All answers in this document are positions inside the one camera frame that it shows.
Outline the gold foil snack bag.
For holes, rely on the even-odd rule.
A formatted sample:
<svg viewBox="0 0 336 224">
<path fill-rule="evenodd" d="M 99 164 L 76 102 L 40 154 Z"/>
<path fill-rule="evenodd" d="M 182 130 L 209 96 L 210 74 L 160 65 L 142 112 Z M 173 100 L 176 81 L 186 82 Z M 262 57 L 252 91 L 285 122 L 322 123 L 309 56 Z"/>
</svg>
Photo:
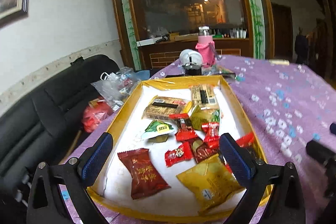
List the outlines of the gold foil snack bag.
<svg viewBox="0 0 336 224">
<path fill-rule="evenodd" d="M 177 174 L 177 179 L 194 194 L 200 206 L 200 215 L 205 215 L 244 190 L 221 162 L 218 154 Z"/>
</svg>

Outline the small red candy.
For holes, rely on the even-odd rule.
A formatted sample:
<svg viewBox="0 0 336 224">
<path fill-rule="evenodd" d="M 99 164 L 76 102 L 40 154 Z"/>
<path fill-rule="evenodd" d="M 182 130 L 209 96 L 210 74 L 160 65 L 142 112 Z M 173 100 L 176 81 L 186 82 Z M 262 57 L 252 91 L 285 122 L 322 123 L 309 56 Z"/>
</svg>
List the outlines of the small red candy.
<svg viewBox="0 0 336 224">
<path fill-rule="evenodd" d="M 182 143 L 178 148 L 168 150 L 165 153 L 165 163 L 167 167 L 171 167 L 179 162 L 191 160 L 194 154 L 188 142 Z"/>
<path fill-rule="evenodd" d="M 254 144 L 254 142 L 255 142 L 255 135 L 253 132 L 250 132 L 242 136 L 238 140 L 236 140 L 236 143 L 238 144 L 238 146 L 242 148 L 250 147 Z"/>
</svg>

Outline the yellow green snack packet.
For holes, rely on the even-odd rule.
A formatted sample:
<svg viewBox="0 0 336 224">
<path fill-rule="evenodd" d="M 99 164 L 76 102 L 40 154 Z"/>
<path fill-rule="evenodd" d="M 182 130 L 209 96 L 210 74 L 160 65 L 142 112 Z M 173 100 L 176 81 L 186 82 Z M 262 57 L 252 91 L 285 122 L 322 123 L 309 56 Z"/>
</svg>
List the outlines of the yellow green snack packet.
<svg viewBox="0 0 336 224">
<path fill-rule="evenodd" d="M 202 130 L 202 124 L 210 122 L 220 122 L 223 118 L 223 113 L 219 109 L 201 109 L 196 106 L 190 116 L 192 127 L 195 130 Z"/>
</svg>

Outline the orange-edged cracker pack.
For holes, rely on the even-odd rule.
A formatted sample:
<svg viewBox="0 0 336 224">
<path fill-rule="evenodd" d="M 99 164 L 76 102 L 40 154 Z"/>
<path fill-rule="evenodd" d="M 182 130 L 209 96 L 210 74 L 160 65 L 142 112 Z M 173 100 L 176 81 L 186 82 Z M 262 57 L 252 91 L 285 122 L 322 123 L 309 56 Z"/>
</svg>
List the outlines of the orange-edged cracker pack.
<svg viewBox="0 0 336 224">
<path fill-rule="evenodd" d="M 190 86 L 193 107 L 199 106 L 201 110 L 218 109 L 219 104 L 214 93 L 214 87 L 209 84 Z"/>
</svg>

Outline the green yellow pea snack bag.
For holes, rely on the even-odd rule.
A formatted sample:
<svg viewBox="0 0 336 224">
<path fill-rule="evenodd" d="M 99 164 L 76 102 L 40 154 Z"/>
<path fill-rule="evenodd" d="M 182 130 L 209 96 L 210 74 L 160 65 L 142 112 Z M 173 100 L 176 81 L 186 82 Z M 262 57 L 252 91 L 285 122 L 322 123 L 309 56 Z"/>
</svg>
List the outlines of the green yellow pea snack bag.
<svg viewBox="0 0 336 224">
<path fill-rule="evenodd" d="M 165 142 L 170 134 L 175 133 L 175 129 L 169 123 L 153 120 L 141 135 L 141 140 L 153 142 Z"/>
</svg>

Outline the dark red foil snack pack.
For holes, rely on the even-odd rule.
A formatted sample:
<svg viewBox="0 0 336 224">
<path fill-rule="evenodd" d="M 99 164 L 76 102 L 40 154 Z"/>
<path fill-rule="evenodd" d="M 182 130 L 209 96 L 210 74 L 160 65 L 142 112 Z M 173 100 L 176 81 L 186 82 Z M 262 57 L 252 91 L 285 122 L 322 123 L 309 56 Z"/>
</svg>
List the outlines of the dark red foil snack pack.
<svg viewBox="0 0 336 224">
<path fill-rule="evenodd" d="M 149 197 L 170 188 L 152 164 L 148 149 L 139 148 L 119 152 L 117 156 L 131 175 L 131 198 L 133 200 Z"/>
</svg>

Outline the yellow-edged cracker pack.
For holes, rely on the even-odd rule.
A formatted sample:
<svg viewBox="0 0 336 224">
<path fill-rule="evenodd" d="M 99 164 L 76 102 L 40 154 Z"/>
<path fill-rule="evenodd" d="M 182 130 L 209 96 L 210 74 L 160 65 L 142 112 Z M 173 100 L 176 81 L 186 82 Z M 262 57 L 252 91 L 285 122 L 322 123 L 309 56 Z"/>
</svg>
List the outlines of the yellow-edged cracker pack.
<svg viewBox="0 0 336 224">
<path fill-rule="evenodd" d="M 188 113 L 192 104 L 180 98 L 155 96 L 143 111 L 142 118 L 168 121 L 170 115 Z"/>
</svg>

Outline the red black snack packet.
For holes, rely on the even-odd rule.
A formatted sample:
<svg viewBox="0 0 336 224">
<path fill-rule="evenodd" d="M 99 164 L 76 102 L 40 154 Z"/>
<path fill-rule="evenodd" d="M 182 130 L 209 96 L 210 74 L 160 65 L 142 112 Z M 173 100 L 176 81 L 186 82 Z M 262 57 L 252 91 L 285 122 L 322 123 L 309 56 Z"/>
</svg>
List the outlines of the red black snack packet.
<svg viewBox="0 0 336 224">
<path fill-rule="evenodd" d="M 213 149 L 219 148 L 219 123 L 209 122 L 201 126 L 202 131 L 205 133 L 204 142 Z"/>
<path fill-rule="evenodd" d="M 174 121 L 177 125 L 178 131 L 175 134 L 177 141 L 187 141 L 198 137 L 187 113 L 170 114 L 169 119 Z"/>
</svg>

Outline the purple floral tablecloth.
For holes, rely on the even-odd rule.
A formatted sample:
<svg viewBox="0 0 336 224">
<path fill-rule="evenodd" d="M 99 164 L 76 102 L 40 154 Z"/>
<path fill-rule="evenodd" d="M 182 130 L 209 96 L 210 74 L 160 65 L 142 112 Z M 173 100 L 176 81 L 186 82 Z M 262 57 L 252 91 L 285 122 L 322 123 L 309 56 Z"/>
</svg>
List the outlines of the purple floral tablecloth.
<svg viewBox="0 0 336 224">
<path fill-rule="evenodd" d="M 230 87 L 241 103 L 269 163 L 295 164 L 302 185 L 306 222 L 327 205 L 324 168 L 306 153 L 315 140 L 335 149 L 335 89 L 305 65 L 225 55 L 220 64 L 236 73 Z"/>
</svg>

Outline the dark red stick packet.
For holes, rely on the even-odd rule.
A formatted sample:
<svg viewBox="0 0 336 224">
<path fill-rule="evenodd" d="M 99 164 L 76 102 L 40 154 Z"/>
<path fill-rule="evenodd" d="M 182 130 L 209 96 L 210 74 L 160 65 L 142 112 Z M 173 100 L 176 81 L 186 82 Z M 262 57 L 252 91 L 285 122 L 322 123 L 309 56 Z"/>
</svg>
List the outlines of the dark red stick packet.
<svg viewBox="0 0 336 224">
<path fill-rule="evenodd" d="M 216 149 L 210 148 L 208 144 L 200 138 L 190 139 L 188 142 L 197 164 L 217 154 L 218 152 Z"/>
</svg>

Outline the yellow taped foam box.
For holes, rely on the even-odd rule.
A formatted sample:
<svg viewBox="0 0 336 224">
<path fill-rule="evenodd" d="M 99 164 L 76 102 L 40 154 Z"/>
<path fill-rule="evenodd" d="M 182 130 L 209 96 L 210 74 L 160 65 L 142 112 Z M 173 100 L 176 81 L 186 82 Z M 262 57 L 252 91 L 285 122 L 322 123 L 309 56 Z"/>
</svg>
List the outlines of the yellow taped foam box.
<svg viewBox="0 0 336 224">
<path fill-rule="evenodd" d="M 173 223 L 202 223 L 228 217 L 241 200 L 244 192 L 236 193 L 225 203 L 199 215 L 200 209 L 193 193 L 177 179 L 177 174 L 195 166 L 194 160 L 183 161 L 167 167 L 164 155 L 179 146 L 175 137 L 164 143 L 150 144 L 141 140 L 150 120 L 143 111 L 154 96 L 191 100 L 190 87 L 197 84 L 214 86 L 220 109 L 221 134 L 230 133 L 237 140 L 253 132 L 253 127 L 229 84 L 221 76 L 173 77 L 143 81 L 135 88 L 122 106 L 107 132 L 112 135 L 113 149 L 93 186 L 87 189 L 99 204 L 122 215 Z M 137 148 L 149 149 L 149 156 L 159 174 L 170 188 L 150 197 L 131 198 L 131 175 L 117 154 Z"/>
</svg>

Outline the white remote control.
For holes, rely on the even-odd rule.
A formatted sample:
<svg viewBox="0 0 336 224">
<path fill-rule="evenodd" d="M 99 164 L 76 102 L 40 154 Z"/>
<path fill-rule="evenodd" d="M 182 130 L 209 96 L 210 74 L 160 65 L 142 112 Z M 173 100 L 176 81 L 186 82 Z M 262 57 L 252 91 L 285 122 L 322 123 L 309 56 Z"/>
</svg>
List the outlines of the white remote control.
<svg viewBox="0 0 336 224">
<path fill-rule="evenodd" d="M 273 59 L 273 60 L 269 60 L 269 62 L 272 65 L 285 65 L 285 66 L 290 65 L 290 62 L 288 60 Z"/>
</svg>

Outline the person in black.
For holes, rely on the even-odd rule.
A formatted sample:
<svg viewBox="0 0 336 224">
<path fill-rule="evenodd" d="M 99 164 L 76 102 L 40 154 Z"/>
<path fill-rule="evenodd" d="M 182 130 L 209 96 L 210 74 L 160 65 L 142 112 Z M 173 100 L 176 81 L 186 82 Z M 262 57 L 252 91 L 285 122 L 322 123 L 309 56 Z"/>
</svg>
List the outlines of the person in black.
<svg viewBox="0 0 336 224">
<path fill-rule="evenodd" d="M 297 55 L 296 64 L 306 64 L 308 58 L 309 43 L 302 33 L 302 28 L 298 28 L 298 35 L 295 37 L 294 51 Z"/>
</svg>

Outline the red plastic bag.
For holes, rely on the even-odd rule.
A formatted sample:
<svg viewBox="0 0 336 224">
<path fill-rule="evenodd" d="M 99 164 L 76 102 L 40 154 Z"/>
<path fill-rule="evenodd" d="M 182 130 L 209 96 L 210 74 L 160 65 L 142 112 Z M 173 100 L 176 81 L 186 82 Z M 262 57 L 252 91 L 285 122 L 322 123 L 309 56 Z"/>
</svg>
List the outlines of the red plastic bag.
<svg viewBox="0 0 336 224">
<path fill-rule="evenodd" d="M 94 132 L 99 124 L 112 114 L 113 110 L 104 98 L 98 97 L 89 101 L 81 119 L 84 131 L 87 133 Z"/>
</svg>

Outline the black small box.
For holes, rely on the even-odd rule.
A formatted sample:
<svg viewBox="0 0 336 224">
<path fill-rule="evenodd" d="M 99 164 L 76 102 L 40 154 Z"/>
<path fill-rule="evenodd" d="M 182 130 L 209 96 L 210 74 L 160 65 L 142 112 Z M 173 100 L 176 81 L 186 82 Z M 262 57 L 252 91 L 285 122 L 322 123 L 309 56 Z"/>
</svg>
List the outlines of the black small box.
<svg viewBox="0 0 336 224">
<path fill-rule="evenodd" d="M 185 71 L 185 76 L 201 76 L 202 75 L 201 65 L 189 63 L 189 64 L 185 64 L 183 68 Z"/>
</svg>

